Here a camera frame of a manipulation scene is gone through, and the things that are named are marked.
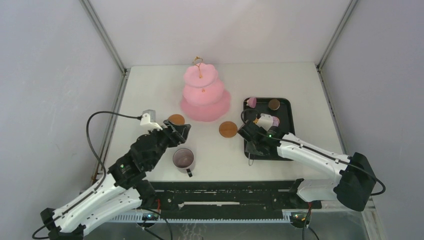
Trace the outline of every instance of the black mug handle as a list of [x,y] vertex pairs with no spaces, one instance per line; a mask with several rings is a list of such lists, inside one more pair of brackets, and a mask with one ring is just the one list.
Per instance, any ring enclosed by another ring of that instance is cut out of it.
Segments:
[[191,178],[191,177],[193,177],[192,171],[190,171],[190,169],[189,169],[189,168],[187,168],[186,170],[187,170],[188,176],[189,176],[190,178]]

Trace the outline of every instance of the black tray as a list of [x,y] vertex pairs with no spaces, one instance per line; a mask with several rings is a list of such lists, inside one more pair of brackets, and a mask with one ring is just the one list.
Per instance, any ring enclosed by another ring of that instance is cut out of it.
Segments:
[[[251,107],[247,106],[246,101],[249,98],[246,98],[243,101],[243,110],[251,109]],[[268,107],[268,103],[272,99],[277,99],[279,101],[279,108],[277,110],[271,110]],[[255,108],[260,114],[269,114],[271,116],[276,116],[279,119],[278,128],[281,129],[284,133],[292,133],[295,134],[295,125],[293,124],[293,116],[292,116],[292,107],[290,105],[289,100],[285,98],[275,98],[275,97],[257,97],[256,98],[256,106]],[[244,119],[255,120],[256,112],[254,111],[246,111],[243,115]],[[244,150],[246,149],[247,141],[244,140]],[[244,151],[244,155],[249,158],[249,153]],[[251,160],[280,160],[280,161],[291,161],[290,159],[283,158],[278,156],[277,149],[272,149],[271,153],[267,156],[259,156],[250,154]]]

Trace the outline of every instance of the cup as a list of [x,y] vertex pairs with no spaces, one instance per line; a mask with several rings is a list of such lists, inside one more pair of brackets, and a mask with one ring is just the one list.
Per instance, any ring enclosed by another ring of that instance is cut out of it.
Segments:
[[190,178],[193,177],[192,170],[195,167],[195,156],[190,149],[178,149],[172,156],[172,162],[181,172],[187,172]]

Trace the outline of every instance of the tabletop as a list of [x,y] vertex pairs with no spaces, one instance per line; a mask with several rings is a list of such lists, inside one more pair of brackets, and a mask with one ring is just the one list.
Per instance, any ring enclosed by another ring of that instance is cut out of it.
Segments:
[[[252,166],[244,154],[243,138],[224,138],[219,126],[226,121],[242,125],[240,113],[248,97],[285,98],[290,101],[296,136],[310,144],[335,153],[342,147],[334,126],[320,78],[313,62],[216,64],[220,79],[231,94],[227,114],[214,122],[196,122],[181,108],[183,74],[189,65],[134,66],[130,70],[119,112],[140,116],[144,110],[156,111],[156,121],[181,114],[191,130],[186,143],[168,148],[149,181],[284,181],[326,179],[322,173],[296,161],[255,160]],[[130,145],[144,133],[134,119],[117,119],[105,166],[110,167],[128,152]],[[180,148],[194,153],[193,177],[181,173],[172,156]]]

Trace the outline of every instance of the round wooden disc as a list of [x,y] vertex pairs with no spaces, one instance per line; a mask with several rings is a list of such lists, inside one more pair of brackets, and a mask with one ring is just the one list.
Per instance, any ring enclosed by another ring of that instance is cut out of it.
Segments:
[[183,125],[186,123],[186,120],[180,114],[174,114],[168,117],[168,120],[175,125]]
[[232,138],[237,134],[237,125],[232,121],[225,121],[219,126],[219,133],[224,138]]
[[271,110],[277,110],[279,107],[280,107],[280,101],[278,101],[275,98],[268,102],[268,108]]

